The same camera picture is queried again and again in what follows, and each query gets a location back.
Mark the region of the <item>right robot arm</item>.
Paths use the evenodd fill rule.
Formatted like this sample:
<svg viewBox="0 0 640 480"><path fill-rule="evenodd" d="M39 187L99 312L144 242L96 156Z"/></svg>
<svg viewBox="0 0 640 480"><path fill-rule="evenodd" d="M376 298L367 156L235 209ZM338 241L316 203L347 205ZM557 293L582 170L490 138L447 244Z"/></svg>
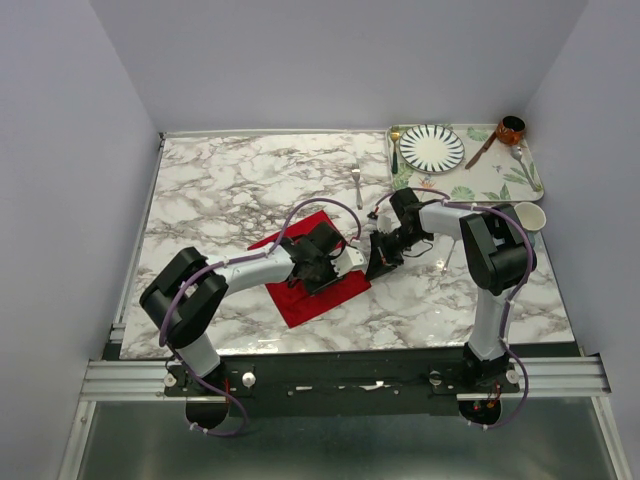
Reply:
<svg viewBox="0 0 640 480"><path fill-rule="evenodd" d="M411 188L396 191L389 201L400 225L388 233L376 229L370 234L365 278L372 281L392 272L404 264L405 252L436 234L462 242L478 300L460 379L471 391L485 390L508 368L512 303L536 267L536 255L515 208L457 204L446 194L423 202Z"/></svg>

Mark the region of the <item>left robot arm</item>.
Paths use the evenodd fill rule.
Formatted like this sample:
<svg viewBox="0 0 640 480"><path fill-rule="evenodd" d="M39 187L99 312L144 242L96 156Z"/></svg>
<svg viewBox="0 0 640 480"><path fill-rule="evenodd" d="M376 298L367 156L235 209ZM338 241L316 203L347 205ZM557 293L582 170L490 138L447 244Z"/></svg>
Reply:
<svg viewBox="0 0 640 480"><path fill-rule="evenodd" d="M297 282L310 295L366 263L328 223L305 235L280 236L243 256L214 264L196 248L182 249L142 293L139 303L160 330L160 340L189 367L187 382L201 395L222 380L221 359L206 334L222 300L259 285Z"/></svg>

